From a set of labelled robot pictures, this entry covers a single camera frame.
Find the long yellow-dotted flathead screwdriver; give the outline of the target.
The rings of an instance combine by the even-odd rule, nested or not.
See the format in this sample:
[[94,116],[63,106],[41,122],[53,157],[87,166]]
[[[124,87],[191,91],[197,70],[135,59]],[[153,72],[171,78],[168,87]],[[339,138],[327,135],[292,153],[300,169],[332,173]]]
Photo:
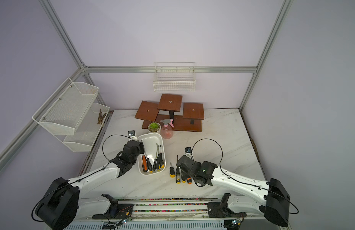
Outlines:
[[176,166],[175,180],[176,180],[177,184],[181,183],[181,172],[180,172],[180,168],[178,166]]

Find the black orange-band screwdriver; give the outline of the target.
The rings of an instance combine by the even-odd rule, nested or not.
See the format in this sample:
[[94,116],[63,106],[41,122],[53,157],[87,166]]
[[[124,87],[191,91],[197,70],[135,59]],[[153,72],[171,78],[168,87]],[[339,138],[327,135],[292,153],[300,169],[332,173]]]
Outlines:
[[152,167],[152,164],[150,162],[150,159],[149,158],[146,158],[146,163],[147,163],[147,169],[150,173],[153,172],[153,167]]

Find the black ribbed screwdriver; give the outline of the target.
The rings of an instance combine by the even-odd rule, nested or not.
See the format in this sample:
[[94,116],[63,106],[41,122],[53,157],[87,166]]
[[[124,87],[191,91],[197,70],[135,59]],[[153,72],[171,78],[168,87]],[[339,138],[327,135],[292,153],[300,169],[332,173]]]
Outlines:
[[156,154],[155,154],[154,163],[152,166],[153,172],[155,172],[157,170],[157,166],[158,166],[158,151],[159,151],[159,145],[156,144]]

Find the stubby black yellow screwdriver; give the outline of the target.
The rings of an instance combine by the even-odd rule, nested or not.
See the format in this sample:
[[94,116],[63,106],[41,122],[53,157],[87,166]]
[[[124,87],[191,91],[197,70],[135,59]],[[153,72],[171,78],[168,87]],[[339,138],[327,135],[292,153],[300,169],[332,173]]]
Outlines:
[[170,163],[169,175],[170,175],[171,178],[174,178],[174,177],[175,177],[175,174],[176,174],[176,172],[175,172],[175,170],[174,170],[174,167],[173,167],[172,163]]

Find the white plastic storage box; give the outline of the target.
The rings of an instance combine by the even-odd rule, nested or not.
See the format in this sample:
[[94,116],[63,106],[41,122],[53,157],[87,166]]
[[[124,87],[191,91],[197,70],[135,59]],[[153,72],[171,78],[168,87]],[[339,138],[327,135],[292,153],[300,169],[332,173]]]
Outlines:
[[[138,141],[141,141],[144,146],[144,154],[138,157],[137,163],[140,174],[143,176],[161,174],[166,169],[166,155],[162,136],[159,133],[143,134],[138,137]],[[155,159],[158,159],[160,155],[162,155],[164,167],[159,170],[155,169],[154,171],[147,169],[145,172],[143,170],[143,156],[145,156],[146,160],[149,159],[150,164],[153,166]]]

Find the black yellow-end screwdriver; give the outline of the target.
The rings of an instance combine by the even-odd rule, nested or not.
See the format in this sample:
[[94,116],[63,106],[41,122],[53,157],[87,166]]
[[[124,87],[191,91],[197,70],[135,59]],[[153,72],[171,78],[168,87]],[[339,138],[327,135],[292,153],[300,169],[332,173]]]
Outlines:
[[157,155],[157,160],[158,160],[158,170],[162,170],[165,167],[165,163],[163,160],[163,155],[162,155],[162,147],[161,145],[158,145],[158,155]]

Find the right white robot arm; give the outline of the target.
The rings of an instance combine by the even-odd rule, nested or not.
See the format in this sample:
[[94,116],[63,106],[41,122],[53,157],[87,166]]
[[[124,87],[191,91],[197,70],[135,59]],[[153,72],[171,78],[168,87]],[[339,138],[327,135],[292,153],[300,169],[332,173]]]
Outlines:
[[255,214],[263,215],[277,226],[288,227],[290,196],[279,180],[272,178],[267,182],[250,179],[214,163],[195,162],[186,155],[176,165],[199,187],[209,185],[229,190],[220,202],[208,203],[210,218],[243,219],[247,214]]

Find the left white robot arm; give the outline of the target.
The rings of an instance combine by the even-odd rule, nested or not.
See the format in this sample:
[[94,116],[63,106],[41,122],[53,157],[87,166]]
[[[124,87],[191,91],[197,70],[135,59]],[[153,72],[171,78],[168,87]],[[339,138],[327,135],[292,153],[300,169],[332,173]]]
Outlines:
[[102,194],[93,198],[85,198],[84,195],[123,176],[136,164],[141,154],[144,154],[143,143],[130,140],[105,166],[69,180],[62,177],[54,180],[33,208],[31,216],[38,216],[38,222],[46,223],[53,230],[63,230],[74,220],[89,216],[104,216],[107,219],[126,217],[111,195]]

